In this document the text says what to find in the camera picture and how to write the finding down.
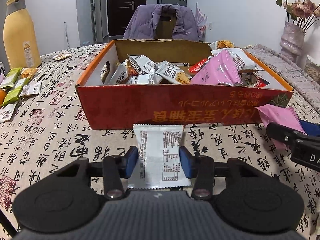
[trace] green snack packet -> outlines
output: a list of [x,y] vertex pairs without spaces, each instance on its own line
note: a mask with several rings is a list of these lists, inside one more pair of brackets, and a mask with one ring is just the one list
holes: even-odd
[[22,78],[19,79],[14,87],[8,92],[8,94],[5,96],[2,105],[0,106],[6,106],[7,104],[12,104],[19,100],[19,95],[22,91],[22,88],[24,85],[26,85],[29,81],[29,78]]
[[1,82],[0,89],[3,88],[12,88],[14,86],[15,81],[18,78],[18,75],[20,74],[20,71],[22,68],[13,68],[9,71],[7,76],[4,78],[4,80]]

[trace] calligraphy tablecloth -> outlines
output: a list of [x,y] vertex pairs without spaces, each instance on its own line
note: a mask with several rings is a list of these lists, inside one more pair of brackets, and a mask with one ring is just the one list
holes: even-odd
[[[41,94],[19,103],[12,120],[0,124],[0,208],[18,230],[12,201],[23,189],[80,156],[91,162],[101,161],[137,145],[132,130],[93,131],[75,92],[76,80],[104,46],[69,49],[72,57],[61,62],[52,59],[57,53],[42,56],[43,63],[34,78],[42,77]],[[299,93],[294,93],[290,105],[301,119],[320,122],[320,115]],[[310,234],[310,239],[316,238],[320,198],[317,174],[291,162],[290,152],[277,151],[262,124],[190,125],[185,128],[182,145],[193,154],[209,155],[218,162],[235,157],[277,176],[304,199],[305,213],[297,231],[307,239]],[[102,179],[92,178],[92,187],[102,193]],[[223,187],[223,181],[216,180],[215,193]],[[0,237],[9,238],[2,228]]]

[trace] dark brown door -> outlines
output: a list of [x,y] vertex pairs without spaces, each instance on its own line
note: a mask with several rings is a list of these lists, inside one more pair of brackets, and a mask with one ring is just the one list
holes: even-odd
[[147,0],[108,0],[109,36],[123,35],[132,15]]

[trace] yellow bottle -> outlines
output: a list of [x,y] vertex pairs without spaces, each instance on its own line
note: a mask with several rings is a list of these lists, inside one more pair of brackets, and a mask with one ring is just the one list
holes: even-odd
[[3,42],[10,68],[41,64],[35,29],[24,0],[7,1]]

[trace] floor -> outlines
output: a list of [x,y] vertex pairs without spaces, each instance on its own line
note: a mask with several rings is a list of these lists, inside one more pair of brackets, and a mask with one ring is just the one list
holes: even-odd
[[108,43],[112,40],[122,40],[123,39],[123,35],[117,35],[117,36],[106,36],[104,37],[103,39],[103,42],[102,43]]

